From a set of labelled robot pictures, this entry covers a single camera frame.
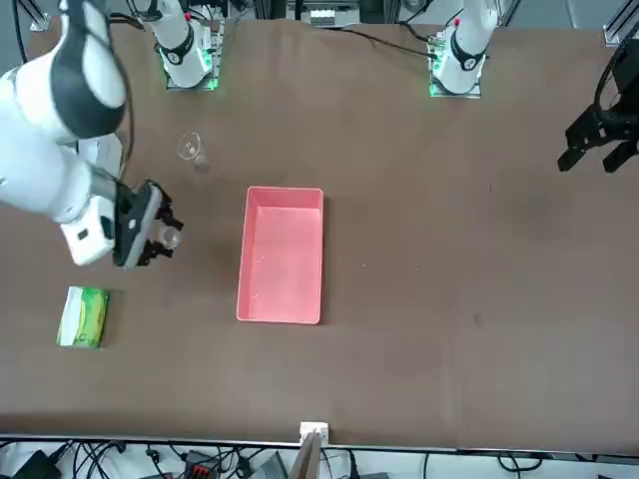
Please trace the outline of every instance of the floor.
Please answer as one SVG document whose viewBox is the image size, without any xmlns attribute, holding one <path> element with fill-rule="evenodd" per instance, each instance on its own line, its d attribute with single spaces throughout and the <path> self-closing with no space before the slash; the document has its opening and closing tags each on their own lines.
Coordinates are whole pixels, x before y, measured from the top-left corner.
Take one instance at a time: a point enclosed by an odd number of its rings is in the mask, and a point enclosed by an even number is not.
<svg viewBox="0 0 639 479">
<path fill-rule="evenodd" d="M 20 443 L 11 444 L 0 450 L 0 474 L 13 475 L 31 454 L 41 449 L 50 454 L 62 443 Z M 167 446 L 152 446 L 160 455 L 160 470 L 167 474 L 176 473 L 173 477 L 178 477 L 184 470 L 183 463 L 178 455 Z M 176 446 L 178 452 L 187 452 L 189 447 Z M 75 446 L 68 451 L 58 463 L 58 467 L 63 473 L 62 477 L 73 477 L 73 458 Z M 146 455 L 145 445 L 128 445 L 124 453 L 119 454 L 112 449 L 105 455 L 102 467 L 106 477 L 110 479 L 137 479 L 157 475 L 158 471 Z M 213 447 L 198 447 L 197 450 L 204 454 L 215 455 L 217 450 Z M 228 448 L 222 448 L 223 455 Z M 249 457 L 257 449 L 246 449 L 242 451 L 244 457 Z M 274 449 L 268 449 L 258 453 L 252 461 L 254 470 L 259 468 L 263 462 L 268 460 Z M 350 462 L 346 451 L 337 449 L 327 449 L 326 458 L 330 464 L 330 469 L 323 460 L 319 467 L 319 479 L 340 479 L 348 476 Z M 291 471 L 296 458 L 297 451 L 291 449 L 281 449 L 285 468 Z M 422 479 L 423 464 L 425 455 L 423 453 L 399 453 L 399 452 L 369 452 L 357 451 L 354 453 L 357 470 L 359 474 L 386 473 L 390 479 Z M 81 464 L 86 454 L 81 451 L 78 455 L 78 464 Z M 90 460 L 80 470 L 79 477 L 85 477 Z M 519 460 L 520 467 L 534 464 L 535 461 Z M 232 479 L 233 468 L 230 472 L 223 474 L 221 479 Z M 571 462 L 561 460 L 545 460 L 541 466 L 532 471 L 522 473 L 524 479 L 597 479 L 598 475 L 609 479 L 630 479 L 639 477 L 639 465 L 619 465 L 605 463 Z M 492 457 L 474 456 L 451 456 L 441 454 L 430 454 L 426 469 L 427 479 L 516 479 L 516 474 L 507 472 L 499 466 L 497 460 Z"/>
</svg>

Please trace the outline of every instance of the table surface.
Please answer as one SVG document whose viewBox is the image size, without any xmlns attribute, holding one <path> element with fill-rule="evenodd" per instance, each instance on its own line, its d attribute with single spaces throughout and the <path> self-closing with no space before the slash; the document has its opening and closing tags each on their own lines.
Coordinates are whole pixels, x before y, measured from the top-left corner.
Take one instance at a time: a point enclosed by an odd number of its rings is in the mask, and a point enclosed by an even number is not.
<svg viewBox="0 0 639 479">
<path fill-rule="evenodd" d="M 151 34 L 115 36 L 127 180 L 170 193 L 184 244 L 80 268 L 55 225 L 0 209 L 3 430 L 296 441 L 323 420 L 332 443 L 638 452 L 639 165 L 555 164 L 610 56 L 599 32 L 497 31 L 480 101 L 285 21 L 228 34 L 215 93 L 167 93 Z M 191 131 L 209 177 L 175 155 Z M 236 320 L 251 185 L 324 191 L 318 326 Z M 101 350 L 55 345 L 70 284 L 115 291 Z"/>
</svg>

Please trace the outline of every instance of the pink plastic bin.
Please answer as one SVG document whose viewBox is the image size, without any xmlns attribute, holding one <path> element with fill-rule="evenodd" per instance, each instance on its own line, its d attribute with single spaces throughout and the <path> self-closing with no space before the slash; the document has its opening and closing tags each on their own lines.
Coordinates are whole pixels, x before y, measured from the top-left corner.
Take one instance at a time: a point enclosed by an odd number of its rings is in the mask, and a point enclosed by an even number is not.
<svg viewBox="0 0 639 479">
<path fill-rule="evenodd" d="M 322 204 L 321 190 L 249 188 L 240 321 L 320 321 Z"/>
</svg>

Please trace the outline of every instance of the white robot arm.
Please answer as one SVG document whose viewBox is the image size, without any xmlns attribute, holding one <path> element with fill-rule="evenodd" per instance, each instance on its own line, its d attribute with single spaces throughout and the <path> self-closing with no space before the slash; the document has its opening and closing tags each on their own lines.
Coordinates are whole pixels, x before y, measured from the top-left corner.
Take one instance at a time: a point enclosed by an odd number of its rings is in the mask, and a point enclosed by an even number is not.
<svg viewBox="0 0 639 479">
<path fill-rule="evenodd" d="M 104 2 L 60 7 L 58 45 L 0 79 L 0 201 L 60 224 L 77 264 L 110 251 L 124 267 L 171 256 L 149 240 L 156 220 L 182 229 L 171 199 L 154 182 L 133 192 L 118 180 L 122 146 L 113 133 L 127 95 Z M 115 168 L 102 157 L 116 157 Z"/>
<path fill-rule="evenodd" d="M 445 52 L 434 81 L 453 95 L 468 93 L 475 86 L 486 58 L 486 47 L 497 26 L 495 0 L 465 0 L 458 22 L 443 32 Z"/>
<path fill-rule="evenodd" d="M 164 68 L 178 87 L 195 87 L 211 73 L 213 66 L 203 55 L 211 31 L 198 21 L 188 22 L 178 0 L 131 0 L 131 6 L 153 30 Z"/>
</svg>

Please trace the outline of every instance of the black cable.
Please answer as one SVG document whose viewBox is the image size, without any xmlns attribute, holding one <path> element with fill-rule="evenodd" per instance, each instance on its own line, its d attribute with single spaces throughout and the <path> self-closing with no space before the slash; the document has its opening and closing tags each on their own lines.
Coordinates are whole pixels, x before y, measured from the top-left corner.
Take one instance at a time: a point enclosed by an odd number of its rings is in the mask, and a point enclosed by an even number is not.
<svg viewBox="0 0 639 479">
<path fill-rule="evenodd" d="M 203 456 L 207 456 L 206 459 L 202 459 L 201 461 L 195 462 L 193 464 L 191 464 L 191 467 L 193 466 L 199 466 L 200 464 L 204 464 L 205 462 L 210 462 L 210 461 L 217 461 L 216 467 L 219 468 L 219 466 L 222 464 L 222 462 L 229 457 L 230 455 L 232 456 L 234 453 L 240 453 L 240 451 L 242 451 L 243 449 L 246 449 L 246 447 L 234 447 L 232 448 L 230 451 L 227 452 L 222 452 L 222 450 L 220 449 L 219 446 L 216 446 L 218 449 L 218 454 L 216 454 L 215 456 L 208 456 L 206 454 L 202 454 Z M 180 476 L 178 476 L 178 479 L 182 479 L 182 477 L 186 476 L 186 479 L 192 479 L 190 476 L 191 472 L 190 471 L 185 471 L 182 474 L 180 474 Z"/>
<path fill-rule="evenodd" d="M 147 454 L 147 457 L 151 459 L 151 462 L 153 463 L 153 466 L 156 468 L 156 471 L 158 471 L 158 474 L 160 475 L 160 477 L 163 477 L 164 479 L 169 479 L 169 476 L 167 476 L 162 471 L 162 469 L 160 469 L 160 466 L 158 465 L 160 463 L 160 453 L 155 449 L 151 449 L 151 444 L 147 444 L 146 454 Z"/>
<path fill-rule="evenodd" d="M 412 35 L 413 37 L 415 37 L 417 40 L 420 40 L 422 42 L 426 42 L 428 43 L 428 37 L 424 37 L 423 35 L 419 35 L 414 28 L 412 28 L 411 25 L 408 24 L 408 22 L 399 22 L 399 25 L 405 27 L 408 32 L 410 33 L 410 35 Z"/>
<path fill-rule="evenodd" d="M 588 459 L 586 457 L 583 457 L 581 454 L 575 453 L 575 457 L 577 458 L 577 460 L 579 462 L 597 462 L 597 459 L 599 458 L 599 455 L 598 454 L 592 454 L 592 459 Z"/>
<path fill-rule="evenodd" d="M 463 12 L 463 7 L 460 8 L 457 11 L 457 13 L 455 13 L 452 17 L 450 17 L 448 20 L 446 20 L 446 23 L 444 23 L 444 26 L 447 27 L 448 25 L 450 25 L 450 22 L 452 22 L 457 17 L 457 15 L 459 15 L 461 12 Z"/>
<path fill-rule="evenodd" d="M 197 10 L 194 10 L 194 9 L 193 9 L 193 8 L 191 8 L 191 7 L 187 8 L 187 11 L 189 11 L 189 12 L 191 12 L 191 13 L 195 13 L 196 15 L 198 15 L 198 18 L 200 18 L 201 20 L 207 20 L 207 21 L 209 20 L 209 19 L 208 19 L 208 18 L 204 15 L 204 13 L 199 12 L 199 11 L 197 11 Z"/>
<path fill-rule="evenodd" d="M 335 457 L 341 457 L 341 456 L 342 456 L 342 454 L 334 454 L 332 456 L 323 457 L 322 459 L 320 459 L 320 461 L 327 461 L 329 459 L 334 459 Z"/>
<path fill-rule="evenodd" d="M 14 444 L 18 441 L 7 441 L 7 442 L 3 442 L 2 444 L 0 444 L 0 449 L 4 449 L 7 446 L 10 446 L 11 444 Z"/>
<path fill-rule="evenodd" d="M 402 52 L 412 53 L 413 55 L 419 55 L 421 57 L 432 58 L 435 60 L 437 56 L 433 53 L 421 52 L 419 50 L 413 50 L 412 48 L 402 47 L 401 45 L 397 45 L 396 43 L 391 43 L 386 40 L 382 40 L 381 38 L 373 37 L 372 35 L 368 35 L 367 33 L 357 32 L 355 30 L 347 30 L 344 28 L 327 28 L 328 30 L 334 30 L 337 32 L 345 32 L 352 33 L 353 35 L 357 35 L 359 37 L 367 38 L 372 42 L 377 42 L 382 45 L 386 45 L 388 47 L 396 48 L 397 50 L 401 50 Z"/>
<path fill-rule="evenodd" d="M 22 32 L 20 31 L 20 17 L 18 16 L 18 0 L 12 0 L 11 8 L 13 11 L 13 27 L 16 29 L 16 41 L 18 42 L 18 50 L 20 50 L 20 58 L 22 63 L 27 63 L 27 54 L 24 51 L 24 42 L 22 41 Z"/>
<path fill-rule="evenodd" d="M 125 15 L 124 13 L 112 13 L 109 17 L 109 24 L 126 23 L 138 30 L 144 30 L 144 25 L 136 18 Z"/>
<path fill-rule="evenodd" d="M 227 472 L 229 472 L 231 470 L 231 466 L 233 466 L 233 455 L 234 454 L 240 454 L 236 448 L 232 448 L 230 453 L 227 454 L 224 458 L 220 459 L 222 457 L 222 449 L 220 449 L 220 446 L 216 446 L 216 449 L 218 450 L 218 455 L 216 456 L 218 459 L 218 464 L 217 464 L 217 469 L 218 472 L 220 473 L 220 475 L 222 474 L 226 474 Z M 231 462 L 229 462 L 229 467 L 225 468 L 224 467 L 224 459 L 226 459 L 228 456 L 231 456 Z"/>
<path fill-rule="evenodd" d="M 178 451 L 176 447 L 171 443 L 169 443 L 169 447 L 173 452 L 176 453 L 176 456 L 178 456 L 182 462 L 187 462 L 187 457 L 189 456 L 188 453 Z"/>
<path fill-rule="evenodd" d="M 612 72 L 612 69 L 617 62 L 621 58 L 621 56 L 625 53 L 626 46 L 635 36 L 635 33 L 639 31 L 639 21 L 634 24 L 634 26 L 630 29 L 630 31 L 626 34 L 624 39 L 621 41 L 615 52 L 612 54 L 612 58 L 604 68 L 601 77 L 599 78 L 599 82 L 597 83 L 597 88 L 595 89 L 595 98 L 593 101 L 593 108 L 595 116 L 597 120 L 601 122 L 604 127 L 637 127 L 639 126 L 639 116 L 637 115 L 619 115 L 617 113 L 611 113 L 610 111 L 604 111 L 601 107 L 601 94 L 603 92 L 606 83 L 608 83 L 608 79 Z"/>
<path fill-rule="evenodd" d="M 54 464 L 60 462 L 60 459 L 62 459 L 62 456 L 64 456 L 67 450 L 69 450 L 71 444 L 73 444 L 73 441 L 67 441 L 62 444 L 58 449 L 49 454 L 49 459 L 53 461 Z"/>
<path fill-rule="evenodd" d="M 266 451 L 267 448 L 263 447 L 262 449 L 258 449 L 256 452 L 254 452 L 253 454 L 251 454 L 249 457 L 247 457 L 247 461 L 250 461 L 251 459 L 253 459 L 254 457 L 256 457 L 258 454 L 260 454 L 261 452 Z"/>
<path fill-rule="evenodd" d="M 429 457 L 430 457 L 430 453 L 426 452 L 426 455 L 423 458 L 423 469 L 421 470 L 421 479 L 426 479 L 426 466 L 428 465 Z"/>
<path fill-rule="evenodd" d="M 111 56 L 113 58 L 113 61 L 116 64 L 116 68 L 118 69 L 118 71 L 120 72 L 120 75 L 122 76 L 122 79 L 123 79 L 123 82 L 124 82 L 124 87 L 125 87 L 126 101 L 127 101 L 127 113 L 129 115 L 129 145 L 127 146 L 126 162 L 120 168 L 120 178 L 122 178 L 127 166 L 129 165 L 129 161 L 131 160 L 131 155 L 133 154 L 133 147 L 134 147 L 135 142 L 136 142 L 136 128 L 135 128 L 135 116 L 134 116 L 134 108 L 133 108 L 133 94 L 132 94 L 132 91 L 131 91 L 131 81 L 129 80 L 129 76 L 127 75 L 127 70 L 126 70 L 126 68 L 124 68 L 124 63 L 122 62 L 122 59 L 120 59 L 120 57 L 115 52 L 115 50 L 113 48 L 111 48 L 111 46 L 107 42 L 105 42 L 102 38 L 100 38 L 98 35 L 96 35 L 94 32 L 89 30 L 84 25 L 81 25 L 81 24 L 75 22 L 74 20 L 72 20 L 71 16 L 67 12 L 67 10 L 60 9 L 59 12 L 60 12 L 60 15 L 66 15 L 67 16 L 67 19 L 69 20 L 69 23 L 72 24 L 74 26 L 74 28 L 78 28 L 83 33 L 85 33 L 85 35 L 91 36 L 96 42 L 98 42 L 102 46 L 102 48 L 104 48 L 105 50 L 107 50 L 111 54 Z"/>
<path fill-rule="evenodd" d="M 136 2 L 135 0 L 125 0 L 125 2 L 127 2 L 127 7 L 129 8 L 129 13 L 131 14 L 132 17 L 135 17 L 138 15 L 138 9 L 136 8 Z"/>
<path fill-rule="evenodd" d="M 80 466 L 77 467 L 78 464 L 78 453 L 80 452 L 80 448 L 84 446 L 84 444 L 88 444 L 87 442 L 83 442 L 83 441 L 79 441 L 78 442 L 78 447 L 76 448 L 76 452 L 73 456 L 73 479 L 77 479 L 78 477 L 78 473 L 82 470 L 82 468 L 84 467 L 84 465 L 87 463 L 87 461 L 89 459 L 91 459 L 91 455 L 87 454 L 87 456 L 84 458 L 84 460 L 80 463 Z M 96 448 L 96 452 L 98 451 L 98 449 L 102 448 L 106 448 L 108 447 L 109 444 L 101 444 Z"/>
<path fill-rule="evenodd" d="M 355 461 L 355 455 L 350 449 L 347 449 L 348 457 L 350 458 L 350 472 L 348 472 L 348 479 L 360 479 L 359 471 L 357 470 L 357 461 Z"/>
<path fill-rule="evenodd" d="M 326 455 L 326 451 L 324 451 L 322 449 L 321 450 L 321 455 L 323 456 L 324 461 L 326 461 L 326 468 L 328 469 L 328 476 L 330 476 L 330 479 L 333 479 L 333 477 L 332 477 L 332 469 L 330 468 L 330 461 L 328 460 L 328 456 Z"/>
<path fill-rule="evenodd" d="M 413 18 L 421 15 L 422 13 L 425 13 L 426 10 L 428 10 L 428 7 L 430 6 L 430 4 L 432 2 L 434 2 L 435 0 L 426 0 L 426 3 L 423 4 L 423 7 L 421 7 L 419 10 L 417 10 L 415 13 L 413 13 L 412 15 L 410 15 L 408 17 L 407 20 L 404 20 L 403 22 L 399 22 L 399 23 L 408 23 L 410 22 L 410 20 L 412 20 Z"/>
<path fill-rule="evenodd" d="M 543 459 L 537 459 L 537 463 L 532 465 L 532 466 L 524 466 L 521 467 L 519 466 L 519 463 L 517 462 L 517 459 L 515 459 L 515 456 L 510 453 L 510 452 L 506 452 L 505 453 L 506 456 L 508 456 L 508 458 L 512 461 L 512 464 L 514 465 L 514 467 L 509 467 L 506 464 L 503 463 L 503 460 L 501 459 L 502 457 L 502 453 L 499 452 L 499 454 L 497 454 L 497 462 L 499 463 L 499 465 L 501 466 L 501 468 L 507 472 L 511 472 L 513 474 L 517 474 L 517 478 L 519 479 L 521 477 L 521 473 L 522 472 L 531 472 L 531 471 L 536 471 L 537 469 L 539 469 L 541 467 L 541 464 L 543 463 Z"/>
<path fill-rule="evenodd" d="M 89 443 L 83 443 L 82 444 L 82 448 L 93 459 L 93 462 L 91 463 L 91 466 L 89 466 L 89 470 L 87 471 L 87 479 L 91 479 L 95 469 L 98 469 L 98 472 L 100 473 L 100 477 L 102 479 L 109 479 L 109 475 L 102 468 L 102 465 L 100 464 L 100 461 L 102 460 L 104 455 L 107 453 L 107 451 L 111 447 L 112 447 L 111 444 L 107 444 L 107 446 L 104 447 L 100 452 L 97 452 L 96 449 L 93 447 L 93 444 L 89 444 Z"/>
<path fill-rule="evenodd" d="M 137 30 L 144 31 L 144 26 L 142 26 L 139 22 L 130 22 L 129 20 L 125 20 L 124 18 L 113 18 L 109 20 L 109 25 L 118 25 L 118 24 L 126 24 Z"/>
</svg>

